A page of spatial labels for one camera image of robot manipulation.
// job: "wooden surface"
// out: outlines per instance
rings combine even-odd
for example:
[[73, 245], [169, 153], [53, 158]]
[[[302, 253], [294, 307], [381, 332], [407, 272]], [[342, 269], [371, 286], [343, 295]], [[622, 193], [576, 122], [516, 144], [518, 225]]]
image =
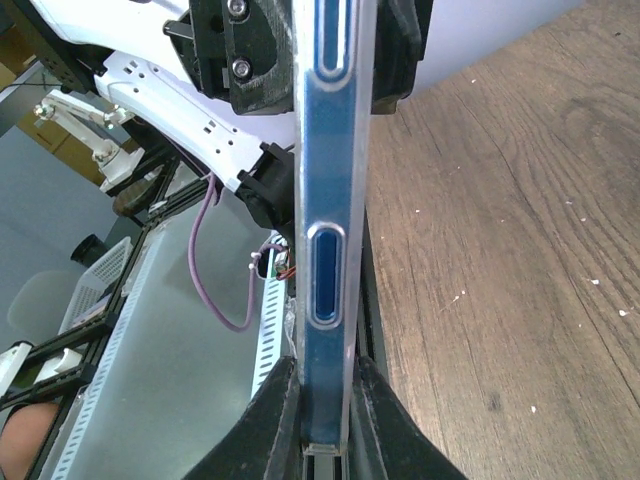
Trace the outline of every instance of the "wooden surface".
[[640, 3], [592, 0], [371, 148], [391, 383], [423, 432], [473, 479], [640, 478]]

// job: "white robotic arm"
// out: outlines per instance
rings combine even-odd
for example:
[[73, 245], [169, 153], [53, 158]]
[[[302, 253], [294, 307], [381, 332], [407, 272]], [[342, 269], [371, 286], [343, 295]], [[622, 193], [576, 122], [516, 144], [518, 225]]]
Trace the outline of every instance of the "white robotic arm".
[[101, 137], [80, 120], [111, 129], [134, 117], [122, 107], [103, 112], [60, 90], [52, 90], [36, 105], [34, 113], [42, 120], [56, 122], [91, 149], [93, 160], [105, 176], [100, 186], [103, 192], [108, 192], [129, 178], [144, 155], [141, 148], [129, 154], [113, 140]]
[[[262, 142], [283, 147], [294, 143], [293, 114], [239, 117], [228, 103], [212, 100], [193, 86], [163, 30], [168, 20], [188, 11], [189, 0], [31, 2], [61, 39], [114, 50], [105, 62], [107, 72], [95, 76], [99, 93], [187, 149], [230, 190], [238, 188], [238, 173], [250, 171], [258, 160]], [[236, 2], [226, 3], [233, 8]], [[579, 3], [436, 0], [414, 91], [437, 83]]]

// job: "white wall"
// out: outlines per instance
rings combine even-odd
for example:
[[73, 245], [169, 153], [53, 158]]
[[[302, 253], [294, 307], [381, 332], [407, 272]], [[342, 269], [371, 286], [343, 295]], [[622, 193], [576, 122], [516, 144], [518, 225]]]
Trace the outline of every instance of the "white wall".
[[103, 239], [113, 200], [14, 127], [0, 137], [0, 351], [21, 335], [6, 322], [22, 285], [44, 270], [79, 269], [84, 237]]

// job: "white basket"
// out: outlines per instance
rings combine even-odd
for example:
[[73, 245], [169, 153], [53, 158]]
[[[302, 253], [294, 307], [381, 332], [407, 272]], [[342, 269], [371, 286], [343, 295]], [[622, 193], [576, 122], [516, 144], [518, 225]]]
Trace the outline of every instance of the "white basket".
[[73, 291], [58, 334], [69, 330], [72, 322], [93, 307], [107, 287], [122, 275], [131, 250], [131, 239], [126, 237], [82, 274]]

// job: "purple cable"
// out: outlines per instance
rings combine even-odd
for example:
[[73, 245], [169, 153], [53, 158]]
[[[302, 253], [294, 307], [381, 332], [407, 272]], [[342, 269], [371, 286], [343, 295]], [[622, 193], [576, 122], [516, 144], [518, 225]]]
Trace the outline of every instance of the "purple cable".
[[209, 173], [204, 177], [209, 181], [209, 186], [207, 187], [207, 193], [204, 196], [204, 200], [202, 201], [202, 206], [200, 207], [200, 211], [198, 212], [198, 216], [196, 220], [193, 222], [193, 227], [191, 228], [191, 236], [189, 237], [189, 247], [187, 249], [187, 260], [189, 262], [189, 271], [191, 272], [191, 279], [193, 280], [193, 285], [196, 287], [196, 291], [200, 298], [204, 302], [204, 304], [213, 312], [213, 314], [218, 317], [218, 320], [227, 327], [229, 330], [241, 333], [247, 330], [251, 326], [251, 320], [253, 319], [253, 303], [254, 303], [254, 294], [255, 294], [255, 280], [258, 276], [257, 267], [258, 261], [262, 254], [267, 250], [277, 250], [279, 252], [284, 250], [282, 245], [276, 245], [271, 243], [266, 243], [260, 247], [258, 251], [258, 255], [254, 256], [251, 265], [253, 267], [249, 267], [249, 297], [247, 299], [247, 316], [242, 325], [238, 326], [231, 321], [220, 311], [213, 300], [209, 297], [209, 294], [204, 289], [202, 285], [202, 281], [200, 280], [200, 275], [198, 274], [198, 267], [196, 266], [196, 239], [198, 237], [198, 231], [200, 230], [200, 225], [202, 224], [202, 219], [204, 218], [207, 209], [211, 205], [213, 200], [213, 204], [215, 205], [218, 202], [218, 197], [215, 194], [215, 184], [216, 179], [212, 173]]

